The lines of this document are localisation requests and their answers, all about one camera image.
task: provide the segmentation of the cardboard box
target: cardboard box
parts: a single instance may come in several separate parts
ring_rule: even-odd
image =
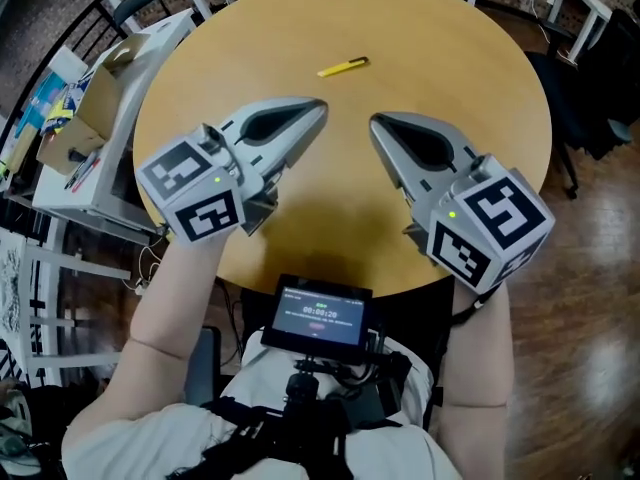
[[[122,95],[113,73],[135,58],[148,37],[147,34],[128,37],[102,64],[62,91],[47,121],[55,117],[56,110],[60,111],[63,101],[66,109],[73,110],[73,116],[55,135],[45,134],[36,157],[39,162],[60,174],[71,174],[78,166],[69,160],[71,150],[88,156],[111,138]]]

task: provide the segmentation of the black office chair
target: black office chair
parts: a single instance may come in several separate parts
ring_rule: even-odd
[[[624,11],[613,11],[600,40],[576,67],[556,58],[558,47],[573,36],[541,21],[551,41],[547,54],[527,52],[549,103],[553,145],[571,178],[569,198],[578,180],[566,145],[584,148],[600,160],[616,146],[631,142],[629,126],[640,117],[640,27]]]
[[[113,20],[116,22],[118,27],[122,26],[122,24],[128,20],[131,16],[137,13],[143,7],[155,2],[156,0],[123,0],[116,10],[113,11]],[[162,6],[167,17],[171,16],[171,11],[165,5],[162,0],[157,0],[158,3]]]
[[[189,358],[185,381],[185,403],[201,406],[218,398],[220,384],[220,351],[222,337],[217,327],[203,327],[196,348]]]

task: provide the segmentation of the white shirt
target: white shirt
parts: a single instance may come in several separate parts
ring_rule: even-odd
[[[242,369],[224,396],[248,405],[284,408],[283,395],[293,365],[301,356],[266,349],[256,332],[247,343]],[[422,415],[433,382],[427,365],[413,352],[387,338],[385,349],[406,355],[412,363],[402,396],[402,410],[392,420],[403,427],[358,431],[347,436],[346,460],[356,479],[460,479],[453,465],[422,428]],[[338,387],[335,379],[316,374],[321,398]],[[204,450],[225,441],[234,425],[199,407],[176,404],[137,421],[108,423],[65,450],[62,463],[69,480],[165,479],[201,461]],[[306,479],[305,470],[266,459],[235,479]]]

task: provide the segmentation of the display screen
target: display screen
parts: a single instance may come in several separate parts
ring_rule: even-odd
[[[300,336],[358,345],[364,302],[285,287],[273,328]]]

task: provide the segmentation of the round wooden table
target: round wooden table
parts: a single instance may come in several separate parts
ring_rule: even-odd
[[[371,64],[316,75],[361,56]],[[240,0],[160,70],[138,118],[134,164],[201,122],[281,96],[321,98],[329,120],[285,171],[276,212],[253,236],[231,236],[219,275],[245,288],[272,292],[290,273],[382,296],[447,275],[402,234],[409,208],[373,149],[376,112],[450,122],[536,189],[547,172],[551,121],[540,82],[506,32],[462,0]]]

